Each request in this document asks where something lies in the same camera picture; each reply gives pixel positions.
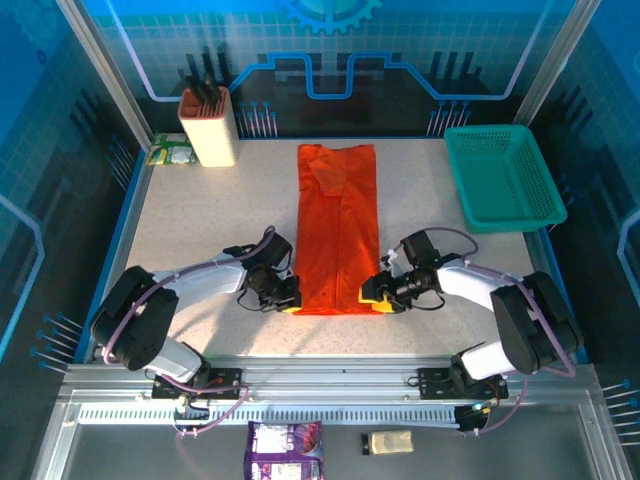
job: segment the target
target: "green basket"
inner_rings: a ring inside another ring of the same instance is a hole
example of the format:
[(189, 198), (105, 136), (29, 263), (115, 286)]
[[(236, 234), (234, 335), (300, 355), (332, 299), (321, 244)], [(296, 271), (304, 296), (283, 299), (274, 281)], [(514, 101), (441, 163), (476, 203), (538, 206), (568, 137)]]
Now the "green basket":
[(566, 220), (567, 209), (527, 127), (455, 127), (444, 138), (469, 231), (530, 232)]

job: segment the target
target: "purple snack bag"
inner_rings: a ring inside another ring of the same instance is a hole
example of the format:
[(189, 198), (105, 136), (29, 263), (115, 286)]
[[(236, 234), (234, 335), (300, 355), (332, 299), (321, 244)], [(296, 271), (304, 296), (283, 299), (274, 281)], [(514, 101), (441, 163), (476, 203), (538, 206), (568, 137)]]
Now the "purple snack bag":
[(324, 480), (320, 422), (249, 422), (245, 480)]

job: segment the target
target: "gear graphic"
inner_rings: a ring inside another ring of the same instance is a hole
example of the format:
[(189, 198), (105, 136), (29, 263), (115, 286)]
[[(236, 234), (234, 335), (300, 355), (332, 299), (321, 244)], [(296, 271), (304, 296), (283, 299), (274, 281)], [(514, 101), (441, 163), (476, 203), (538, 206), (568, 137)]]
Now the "gear graphic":
[(29, 41), (38, 48), (46, 47), (56, 35), (60, 13), (55, 0), (0, 0), (0, 11), (3, 10), (13, 13)]
[(280, 0), (280, 4), (301, 27), (311, 27), (313, 33), (324, 30), (327, 35), (360, 27), (361, 20), (371, 18), (373, 8), (382, 6), (381, 0)]

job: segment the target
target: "wall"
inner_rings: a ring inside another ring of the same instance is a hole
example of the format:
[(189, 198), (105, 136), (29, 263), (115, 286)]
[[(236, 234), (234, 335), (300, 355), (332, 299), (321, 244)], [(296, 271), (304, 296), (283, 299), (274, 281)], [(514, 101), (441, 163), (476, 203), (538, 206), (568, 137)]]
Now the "wall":
[(180, 129), (184, 78), (210, 64), (248, 138), (442, 136), (452, 123), (510, 122), (572, 5), (86, 2), (154, 129)]
[[(628, 377), (636, 388), (640, 225), (628, 219), (640, 206), (639, 21), (637, 2), (604, 0), (532, 125), (567, 203), (549, 236), (587, 353), (603, 386)], [(639, 452), (627, 453), (637, 468)]]
[(27, 479), (138, 146), (55, 2), (0, 0), (0, 45), (0, 471)]

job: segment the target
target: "speckled countertop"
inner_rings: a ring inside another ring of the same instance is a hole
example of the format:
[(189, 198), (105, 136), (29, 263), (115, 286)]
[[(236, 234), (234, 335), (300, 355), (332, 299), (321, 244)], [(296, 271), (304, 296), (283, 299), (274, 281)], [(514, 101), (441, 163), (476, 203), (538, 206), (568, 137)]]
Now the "speckled countertop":
[[(197, 263), (225, 247), (256, 242), (269, 224), (295, 247), (301, 143), (375, 146), (383, 251), (421, 227), (465, 229), (442, 140), (245, 141), (231, 168), (155, 167), (129, 266), (152, 271)], [(443, 254), (468, 249), (455, 235), (431, 237)], [(480, 244), (475, 263), (531, 271), (521, 234), (475, 238)], [(446, 307), (436, 312), (298, 317), (250, 313), (236, 305), (235, 295), (222, 295), (178, 313), (170, 335), (206, 356), (448, 355), (498, 338), (491, 312), (456, 297), (448, 297)]]

